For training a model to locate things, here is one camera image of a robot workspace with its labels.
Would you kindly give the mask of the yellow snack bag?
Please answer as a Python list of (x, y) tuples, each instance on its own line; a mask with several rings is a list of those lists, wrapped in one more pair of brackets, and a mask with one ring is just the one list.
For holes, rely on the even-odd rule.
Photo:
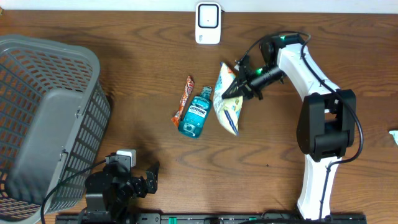
[(236, 75), (227, 64), (221, 62), (213, 95), (213, 107), (220, 125), (231, 134), (237, 136), (239, 134), (238, 120), (243, 104), (243, 97), (222, 98), (222, 94), (229, 88), (235, 78)]

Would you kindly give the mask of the blue Listerine mouthwash bottle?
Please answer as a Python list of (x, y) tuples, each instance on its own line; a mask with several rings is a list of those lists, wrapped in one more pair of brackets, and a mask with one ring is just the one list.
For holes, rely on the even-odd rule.
[(212, 87), (204, 86), (201, 93), (193, 97), (184, 118), (178, 126), (178, 131), (181, 134), (193, 139), (200, 137), (212, 106), (211, 92)]

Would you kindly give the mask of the orange red snack stick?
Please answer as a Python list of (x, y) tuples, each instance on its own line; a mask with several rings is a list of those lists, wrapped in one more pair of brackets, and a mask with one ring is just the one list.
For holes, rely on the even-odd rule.
[(181, 117), (182, 117), (182, 112), (184, 110), (184, 107), (190, 97), (190, 95), (192, 94), (193, 91), (193, 87), (195, 86), (195, 82), (193, 81), (193, 78), (189, 75), (187, 77), (186, 80), (186, 84), (185, 84), (185, 88), (184, 88), (184, 93), (180, 99), (180, 103), (179, 103), (179, 107), (178, 107), (178, 111), (176, 112), (176, 114), (171, 118), (171, 121), (173, 122), (173, 124), (178, 127), (181, 121)]

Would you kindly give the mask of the pale green tissue pack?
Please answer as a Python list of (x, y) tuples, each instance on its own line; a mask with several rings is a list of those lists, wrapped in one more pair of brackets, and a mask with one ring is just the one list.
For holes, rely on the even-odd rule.
[(389, 134), (393, 137), (395, 143), (398, 145), (398, 130), (391, 130)]

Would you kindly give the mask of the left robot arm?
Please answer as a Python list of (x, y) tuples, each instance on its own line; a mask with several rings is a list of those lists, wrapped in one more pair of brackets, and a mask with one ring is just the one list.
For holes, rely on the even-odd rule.
[(146, 176), (131, 174), (130, 156), (112, 153), (106, 156), (105, 166), (85, 180), (86, 219), (83, 223), (135, 223), (129, 211), (130, 201), (155, 194), (158, 188), (160, 163), (146, 170)]

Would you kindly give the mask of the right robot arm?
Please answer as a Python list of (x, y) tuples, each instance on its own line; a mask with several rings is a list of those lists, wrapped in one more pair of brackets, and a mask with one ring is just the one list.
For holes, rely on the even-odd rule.
[(337, 167), (345, 163), (353, 145), (356, 96), (331, 82), (311, 58), (305, 33), (280, 31), (256, 41), (264, 66), (252, 69), (249, 56), (236, 62), (238, 76), (223, 90), (222, 99), (262, 99), (262, 89), (288, 77), (302, 100), (296, 137), (305, 156), (303, 187), (297, 201), (301, 217), (325, 221), (330, 216), (330, 195)]

